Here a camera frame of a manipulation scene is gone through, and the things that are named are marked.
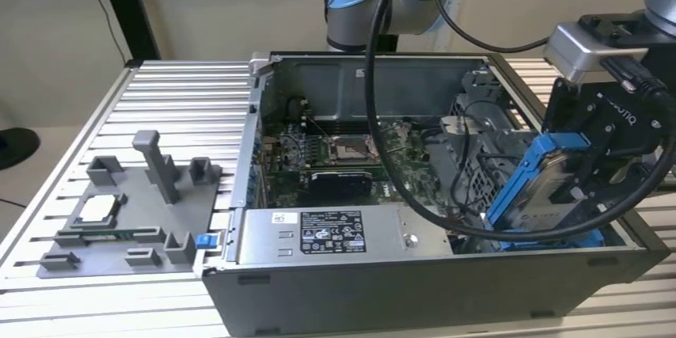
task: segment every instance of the white label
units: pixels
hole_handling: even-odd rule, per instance
[[[298,223],[298,213],[273,213],[273,223]]]

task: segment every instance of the silver metal cover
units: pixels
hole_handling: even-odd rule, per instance
[[[647,48],[617,49],[599,43],[575,22],[561,23],[546,47],[546,60],[571,82],[610,82],[611,74],[602,67],[602,59],[611,55],[631,55],[641,60]]]

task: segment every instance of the floor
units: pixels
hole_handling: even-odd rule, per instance
[[[34,128],[41,136],[41,148],[27,161],[0,170],[0,198],[25,205],[31,202],[81,128],[81,126]],[[0,241],[22,213],[22,207],[0,203]]]

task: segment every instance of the robotic arm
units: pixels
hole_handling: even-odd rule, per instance
[[[555,84],[542,135],[487,212],[486,229],[455,224],[427,210],[406,189],[385,149],[374,95],[375,43],[393,23],[389,15],[398,17],[397,7],[390,6],[395,3],[378,0],[375,5],[365,97],[374,142],[407,204],[445,229],[514,242],[513,247],[594,234],[649,196],[674,166],[676,102],[670,92],[676,87],[676,1],[647,0],[645,12],[587,15],[578,23],[557,27],[546,57],[565,78]],[[369,14],[371,7],[365,7]],[[642,156],[661,145],[658,163],[643,164]],[[553,182],[549,171],[562,166],[573,175]],[[554,210],[527,207],[521,202],[525,194],[527,199],[547,199]],[[525,222],[534,219],[545,222]]]
[[[378,0],[329,0],[327,42],[335,51],[363,51]],[[382,33],[422,34],[441,17],[437,0],[390,0]]]

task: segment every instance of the blue plastic bracket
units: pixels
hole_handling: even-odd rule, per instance
[[[541,175],[541,164],[546,156],[559,150],[586,150],[590,142],[573,132],[545,134],[537,137],[497,200],[486,213],[491,225],[497,223],[527,184]]]

